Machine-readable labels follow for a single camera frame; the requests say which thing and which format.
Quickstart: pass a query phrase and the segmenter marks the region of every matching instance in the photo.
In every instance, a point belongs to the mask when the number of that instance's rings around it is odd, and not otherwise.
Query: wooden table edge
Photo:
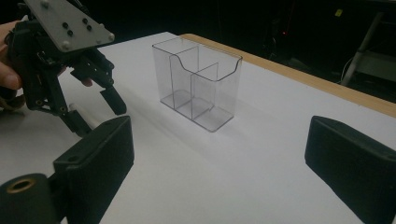
[[[396,104],[392,102],[374,97],[372,95],[360,91],[352,90],[348,87],[327,81],[319,77],[314,77],[307,73],[287,67],[283,64],[274,63],[264,58],[252,55],[250,53],[246,53],[240,49],[234,49],[232,47],[220,44],[218,42],[212,41],[210,39],[198,35],[183,34],[180,35],[180,37],[192,40],[200,44],[207,45],[212,48],[221,49],[234,54],[238,54],[242,56],[243,60],[248,63],[255,64],[259,67],[268,69],[282,76],[294,79],[296,81],[304,83],[318,90],[326,91],[327,93],[348,100],[349,102],[368,107],[380,113],[396,118]]]

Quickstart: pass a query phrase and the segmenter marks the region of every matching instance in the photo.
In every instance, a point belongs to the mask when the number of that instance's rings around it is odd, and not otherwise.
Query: table surface
[[[101,223],[361,223],[305,164],[309,123],[314,115],[337,119],[396,148],[393,104],[238,51],[244,61],[235,117],[209,133],[160,103],[151,46],[173,37],[100,48],[116,66],[135,153]],[[116,117],[99,86],[86,88],[69,72],[60,76],[66,102],[100,122]],[[0,113],[0,183],[51,175],[52,162],[78,140],[52,115],[26,107]]]

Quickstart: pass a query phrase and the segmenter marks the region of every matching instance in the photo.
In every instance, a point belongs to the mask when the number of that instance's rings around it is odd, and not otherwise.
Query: clear plastic container
[[[241,56],[181,37],[152,48],[162,103],[210,132],[233,118]]]

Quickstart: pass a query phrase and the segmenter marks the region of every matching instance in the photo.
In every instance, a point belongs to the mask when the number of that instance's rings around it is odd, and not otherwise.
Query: screw hole
[[[22,192],[24,190],[29,189],[34,184],[35,184],[35,180],[32,179],[32,178],[21,179],[21,180],[18,180],[17,182],[15,182],[15,183],[11,184],[10,186],[8,186],[7,193],[19,193],[19,192]]]

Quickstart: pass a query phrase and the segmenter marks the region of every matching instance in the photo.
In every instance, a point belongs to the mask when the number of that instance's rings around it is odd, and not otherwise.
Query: finger
[[[90,78],[85,78],[81,80],[81,83],[86,86],[86,87],[90,87],[92,86],[92,80]]]
[[[11,67],[0,63],[0,86],[12,90],[18,90],[22,87],[21,78]]]
[[[59,72],[59,74],[58,74],[58,76],[60,76],[64,71],[66,71],[66,66],[63,66],[62,68],[61,68],[61,71]]]
[[[15,24],[17,22],[18,21],[12,21],[12,22],[8,22],[8,23],[4,23],[4,24],[0,25],[0,45],[4,44],[4,38],[9,33],[9,31],[14,29]]]

